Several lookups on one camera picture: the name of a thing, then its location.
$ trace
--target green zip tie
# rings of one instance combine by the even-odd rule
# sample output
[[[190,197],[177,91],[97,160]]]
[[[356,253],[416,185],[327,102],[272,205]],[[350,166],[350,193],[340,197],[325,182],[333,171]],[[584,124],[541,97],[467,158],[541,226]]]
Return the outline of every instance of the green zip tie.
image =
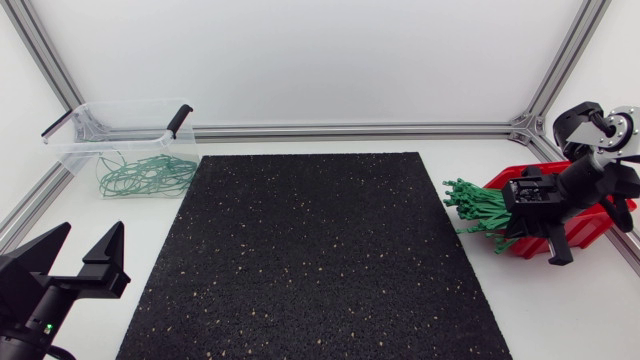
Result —
[[[501,230],[507,228],[511,213],[504,204],[502,191],[485,189],[462,179],[444,181],[452,191],[446,191],[449,199],[443,200],[446,206],[456,206],[458,216],[463,220],[478,220],[478,224],[466,229],[456,229],[456,233],[486,232],[486,237],[494,238],[495,253],[502,254],[519,238],[505,239]]]

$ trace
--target white table surface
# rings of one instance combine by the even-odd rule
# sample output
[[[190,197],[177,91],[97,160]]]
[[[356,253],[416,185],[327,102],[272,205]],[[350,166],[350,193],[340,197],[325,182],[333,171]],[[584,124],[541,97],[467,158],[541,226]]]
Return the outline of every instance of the white table surface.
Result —
[[[484,185],[511,165],[536,163],[506,140],[410,140],[202,144],[201,155],[418,151],[441,198],[444,180]],[[68,221],[71,233],[51,274],[76,275],[82,257],[118,220],[125,223],[125,270],[131,283],[119,300],[75,303],[54,344],[78,359],[113,359],[133,316],[181,200],[101,200],[85,169],[56,199],[27,240]],[[466,227],[453,208],[452,223]],[[551,266],[546,255],[495,255],[491,240],[461,236],[464,249],[514,359],[637,359],[640,279],[605,238],[575,249],[574,263]],[[168,354],[180,358],[180,354]]]

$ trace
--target plastic bin handle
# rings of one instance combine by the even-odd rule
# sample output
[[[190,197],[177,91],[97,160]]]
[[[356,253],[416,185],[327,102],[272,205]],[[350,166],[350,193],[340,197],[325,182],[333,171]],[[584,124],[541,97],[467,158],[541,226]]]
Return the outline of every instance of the plastic bin handle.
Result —
[[[191,106],[184,104],[180,107],[180,109],[178,109],[178,112],[173,117],[173,119],[171,119],[169,126],[167,126],[167,130],[170,130],[173,133],[174,139],[176,138],[176,133],[178,132],[178,129],[180,129],[180,126],[182,126],[184,119],[186,119],[187,115],[189,115],[189,113],[192,111],[193,108]]]
[[[67,111],[66,113],[64,113],[64,115],[60,116],[60,118],[56,120],[53,124],[51,124],[51,126],[49,126],[47,130],[45,130],[40,136],[46,139],[49,136],[49,133],[57,129],[58,125],[61,125],[63,121],[67,118],[67,116],[71,114],[71,112],[73,112],[73,109]]]

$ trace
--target clear plastic bin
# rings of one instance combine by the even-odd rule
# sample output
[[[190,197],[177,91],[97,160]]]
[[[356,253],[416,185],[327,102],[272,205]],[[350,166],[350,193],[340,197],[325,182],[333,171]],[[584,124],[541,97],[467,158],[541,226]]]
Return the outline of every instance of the clear plastic bin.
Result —
[[[182,197],[200,161],[191,111],[183,100],[87,103],[42,139],[74,175],[95,171],[104,198]]]

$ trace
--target green cable ties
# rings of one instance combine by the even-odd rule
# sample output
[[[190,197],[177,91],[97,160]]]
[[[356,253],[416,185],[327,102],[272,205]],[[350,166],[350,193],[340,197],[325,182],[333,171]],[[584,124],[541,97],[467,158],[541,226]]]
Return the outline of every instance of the green cable ties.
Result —
[[[477,225],[467,229],[456,229],[456,233],[506,229],[511,214],[505,208],[501,190],[481,188],[460,178],[442,183],[452,187],[452,190],[445,192],[449,199],[443,200],[444,204],[457,206],[458,216],[463,220],[478,220]],[[503,253],[518,240],[506,241],[504,235],[499,232],[486,233],[485,236],[494,238],[496,254]]]
[[[163,194],[179,196],[191,183],[198,164],[174,156],[158,155],[128,163],[118,152],[121,163],[100,156],[96,164],[100,192],[104,197]],[[99,177],[99,166],[107,173]]]

